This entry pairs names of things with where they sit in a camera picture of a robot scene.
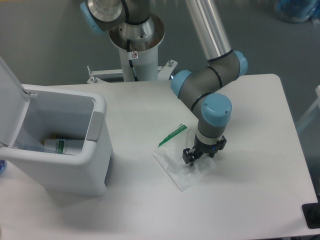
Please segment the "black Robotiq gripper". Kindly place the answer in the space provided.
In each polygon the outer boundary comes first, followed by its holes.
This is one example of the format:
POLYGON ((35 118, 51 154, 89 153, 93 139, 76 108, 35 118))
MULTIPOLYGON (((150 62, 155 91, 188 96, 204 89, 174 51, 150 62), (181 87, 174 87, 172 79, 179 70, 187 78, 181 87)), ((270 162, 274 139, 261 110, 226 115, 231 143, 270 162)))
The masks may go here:
POLYGON ((211 158, 214 158, 218 151, 222 151, 224 149, 226 143, 227 140, 223 135, 220 140, 215 142, 215 144, 206 144, 195 136, 193 148, 185 148, 182 152, 182 158, 186 164, 189 164, 192 167, 195 161, 203 154, 209 154, 211 158))

